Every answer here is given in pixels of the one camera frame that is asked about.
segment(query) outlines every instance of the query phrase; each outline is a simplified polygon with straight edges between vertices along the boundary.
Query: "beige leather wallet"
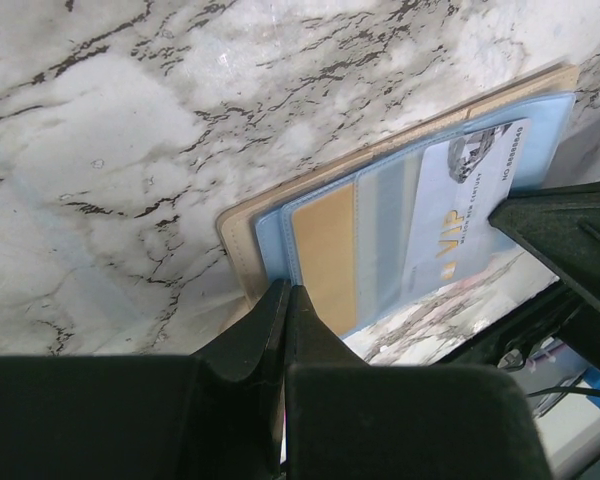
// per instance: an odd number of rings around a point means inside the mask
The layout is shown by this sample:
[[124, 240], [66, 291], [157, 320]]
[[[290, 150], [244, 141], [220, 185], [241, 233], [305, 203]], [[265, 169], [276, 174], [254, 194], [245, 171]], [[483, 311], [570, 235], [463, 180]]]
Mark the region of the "beige leather wallet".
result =
[[[455, 107], [432, 119], [423, 121], [375, 145], [345, 155], [317, 170], [266, 191], [224, 212], [217, 221], [218, 233], [249, 304], [253, 305], [264, 294], [269, 285], [253, 228], [254, 219], [278, 205], [287, 203], [333, 182], [425, 135], [473, 119], [523, 98], [541, 93], [572, 91], [576, 86], [577, 79], [577, 67], [556, 65], [481, 98]], [[294, 228], [298, 231], [319, 230], [321, 232], [329, 232], [334, 229], [350, 230], [352, 219], [349, 216], [339, 218], [338, 222], [335, 223], [320, 225], [319, 228], [316, 228], [312, 222], [319, 221], [320, 218], [330, 218], [329, 215], [317, 214], [316, 209], [331, 208], [331, 205], [337, 205], [341, 202], [350, 203], [352, 195], [352, 187], [345, 187], [333, 192], [328, 201], [300, 209], [293, 217]], [[321, 235], [321, 238], [343, 238], [343, 236], [324, 234]], [[330, 316], [328, 312], [331, 310], [343, 312], [353, 308], [352, 305], [355, 304], [351, 298], [338, 298], [338, 301], [334, 301], [334, 296], [329, 294], [330, 285], [333, 284], [331, 276], [334, 275], [334, 272], [338, 272], [339, 278], [343, 278], [344, 274], [346, 278], [351, 278], [353, 282], [354, 274], [349, 270], [353, 268], [352, 252], [354, 246], [352, 244], [341, 244], [337, 246], [338, 248], [332, 246], [333, 248], [330, 248], [330, 250], [338, 252], [338, 255], [326, 258], [328, 260], [326, 262], [322, 260], [320, 262], [311, 261], [311, 252], [320, 249], [324, 241], [327, 240], [318, 241], [316, 238], [307, 236], [306, 241], [298, 242], [298, 256], [305, 280], [314, 285], [307, 285], [307, 288], [317, 292], [316, 295], [312, 294], [312, 298], [319, 313], [322, 310], [327, 316]], [[341, 317], [350, 319], [354, 318], [355, 315], [348, 314], [341, 315]], [[334, 331], [346, 331], [350, 328], [351, 325], [347, 323], [346, 325], [336, 326]]]

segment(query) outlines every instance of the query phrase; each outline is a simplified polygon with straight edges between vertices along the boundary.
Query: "marble surface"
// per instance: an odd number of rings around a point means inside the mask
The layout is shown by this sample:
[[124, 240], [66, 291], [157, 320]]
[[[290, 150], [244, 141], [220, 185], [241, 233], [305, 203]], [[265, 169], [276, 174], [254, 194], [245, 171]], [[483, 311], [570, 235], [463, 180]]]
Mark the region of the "marble surface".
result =
[[[600, 0], [0, 1], [0, 354], [196, 350], [222, 210], [558, 60], [549, 181], [600, 178]], [[430, 362], [553, 278], [511, 252], [348, 342]]]

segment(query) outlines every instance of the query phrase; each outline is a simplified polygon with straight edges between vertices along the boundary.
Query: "card holder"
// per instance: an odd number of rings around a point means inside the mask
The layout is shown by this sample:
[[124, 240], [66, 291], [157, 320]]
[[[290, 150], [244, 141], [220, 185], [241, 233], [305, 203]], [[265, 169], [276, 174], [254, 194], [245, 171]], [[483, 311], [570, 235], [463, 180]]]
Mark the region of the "card holder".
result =
[[[573, 93], [556, 93], [501, 107], [407, 145], [268, 212], [254, 224], [268, 279], [309, 284], [314, 303], [318, 299], [320, 305], [318, 314], [340, 335], [402, 306], [400, 280], [424, 150], [454, 136], [529, 118], [532, 127], [513, 188], [536, 188], [547, 172], [574, 99]], [[495, 250], [510, 246], [507, 240], [499, 237]], [[310, 278], [303, 270], [311, 272]], [[341, 322], [340, 317], [352, 320]]]

